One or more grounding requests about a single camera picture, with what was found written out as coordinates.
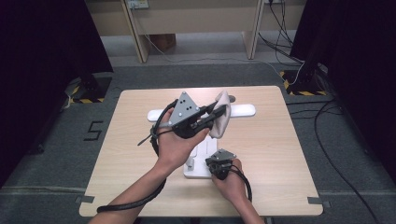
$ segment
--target finger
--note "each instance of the finger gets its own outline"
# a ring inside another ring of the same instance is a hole
[[[212,175],[212,182],[218,187],[222,182],[222,180],[218,179],[215,175]]]
[[[242,162],[239,159],[233,159],[233,165],[238,167],[238,169],[243,173]]]
[[[172,112],[174,111],[174,108],[170,108],[166,111],[166,113],[163,115],[163,119],[161,120],[161,123],[168,122],[169,119],[171,118]]]
[[[198,132],[193,138],[191,138],[192,144],[193,145],[198,145],[200,142],[204,141],[205,137],[209,133],[209,129],[205,128],[202,129],[200,132]]]

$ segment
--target white plastic part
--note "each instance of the white plastic part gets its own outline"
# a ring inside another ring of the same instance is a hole
[[[209,168],[206,166],[206,158],[209,158],[218,150],[218,140],[207,136],[196,146],[186,163],[183,165],[183,173],[189,179],[210,178]]]
[[[148,121],[155,122],[160,117],[163,110],[155,109],[148,112]],[[256,107],[254,105],[231,105],[231,118],[252,117],[256,114]]]

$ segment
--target black cable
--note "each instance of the black cable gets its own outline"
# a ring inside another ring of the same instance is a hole
[[[289,59],[292,59],[293,61],[299,63],[300,65],[298,65],[298,64],[282,63],[282,62],[277,58],[277,54],[276,54],[276,59],[279,61],[279,63],[285,64],[285,65],[288,65],[288,66],[301,66],[301,64],[303,64],[303,62],[300,61],[299,59],[294,58],[294,57],[290,56],[288,53],[286,53],[285,51],[283,51],[282,49],[279,49],[279,48],[277,47],[278,45],[276,45],[276,44],[274,44],[274,43],[272,43],[272,42],[270,42],[270,41],[264,39],[264,37],[262,37],[262,34],[259,33],[259,36],[260,36],[260,38],[262,39],[262,41],[264,41],[264,43],[265,43],[268,47],[270,47],[271,49],[274,49],[276,53],[279,52],[279,53],[281,53],[282,55],[288,57]]]
[[[281,1],[282,1],[281,6],[282,6],[282,18],[283,18],[282,24],[285,24],[285,27],[286,27],[286,23],[285,23],[285,8],[286,8],[286,6],[284,5],[284,1],[283,0],[281,0]],[[279,19],[277,18],[276,14],[275,14],[275,12],[274,12],[274,10],[272,8],[272,4],[270,4],[270,10],[273,13],[273,15],[274,15],[274,17],[276,19],[276,22],[277,22],[277,24],[280,27],[279,33],[283,36],[283,38],[285,38],[287,41],[289,41],[290,45],[292,45],[292,41],[291,41],[291,39],[290,39],[290,37],[288,35],[288,32],[284,29],[284,25],[282,25],[279,22]]]
[[[252,202],[251,186],[250,186],[250,183],[248,182],[248,179],[245,177],[245,175],[242,173],[242,171],[238,167],[236,167],[235,165],[232,165],[232,167],[235,167],[237,171],[235,171],[231,168],[228,168],[227,170],[236,173],[245,182],[245,185],[247,187],[247,198],[249,201]]]
[[[96,212],[101,213],[101,212],[109,212],[109,211],[122,211],[122,210],[127,210],[127,209],[132,209],[132,208],[143,206],[146,203],[153,200],[154,198],[156,198],[157,195],[159,195],[161,193],[161,191],[163,190],[163,187],[165,186],[165,183],[166,183],[166,179],[148,197],[146,197],[142,200],[139,200],[135,203],[123,203],[123,204],[100,206],[96,209]]]
[[[323,113],[328,113],[328,114],[333,114],[333,115],[344,115],[343,113],[335,113],[335,112],[329,111],[329,110],[331,110],[333,108],[338,108],[338,106],[335,105],[333,107],[327,108],[326,110],[323,110],[322,112]],[[300,110],[300,111],[290,112],[290,115],[300,114],[300,113],[304,113],[304,112],[319,112],[319,110],[317,110],[317,109]]]
[[[160,150],[158,148],[158,144],[157,144],[157,139],[158,139],[158,135],[157,135],[157,131],[158,128],[160,127],[160,123],[161,120],[163,119],[163,116],[165,115],[165,113],[172,107],[175,107],[177,104],[178,99],[176,99],[174,102],[172,102],[170,105],[168,105],[165,110],[161,113],[161,115],[158,117],[157,122],[155,123],[154,127],[151,128],[150,132],[151,132],[151,139],[150,139],[150,143],[152,145],[152,148],[154,148],[155,153],[158,155],[160,155]]]
[[[322,104],[322,103],[329,103],[332,101],[333,99],[330,101],[308,101],[308,102],[286,103],[286,105]]]
[[[318,136],[318,117],[321,115],[322,110],[334,100],[331,100],[330,102],[326,103],[317,113],[317,115],[315,116],[315,122],[314,122],[314,128],[315,128],[315,136],[318,140],[318,143],[320,145],[321,150],[323,151],[326,159],[329,161],[330,165],[332,166],[332,168],[337,172],[337,174],[340,175],[340,177],[349,185],[349,187],[355,192],[355,194],[359,197],[359,199],[361,199],[361,201],[363,202],[363,204],[366,206],[367,210],[370,212],[371,216],[373,217],[373,219],[375,220],[375,223],[379,224],[379,220],[376,217],[375,213],[373,212],[372,208],[370,207],[370,205],[363,199],[363,197],[361,197],[361,194],[355,189],[355,187],[353,187],[353,185],[344,177],[344,175],[340,172],[340,170],[335,166],[335,164],[332,162],[332,159],[330,158],[329,154],[327,153],[327,151],[325,150],[323,144],[320,141],[320,138]]]

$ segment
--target white base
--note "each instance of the white base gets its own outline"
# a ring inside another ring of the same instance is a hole
[[[207,136],[196,146],[186,163],[183,165],[183,174],[189,179],[211,178],[212,174],[206,166],[205,160],[218,150],[218,140]]]

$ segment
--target wooden table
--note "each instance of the wooden table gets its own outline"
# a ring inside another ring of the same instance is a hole
[[[256,115],[230,119],[218,147],[237,155],[253,192],[253,204],[265,217],[314,216],[322,213],[321,204],[308,203],[318,198],[299,140],[278,87],[224,87],[124,91],[110,122],[105,141],[92,172],[82,203],[84,217],[108,204],[157,160],[149,141],[138,147],[149,134],[152,123],[147,114],[164,109],[186,91],[193,101],[208,105],[222,91],[236,97],[234,104],[253,104]],[[162,193],[148,203],[141,217],[232,217],[238,216],[210,179],[187,179],[182,167],[167,180]]]

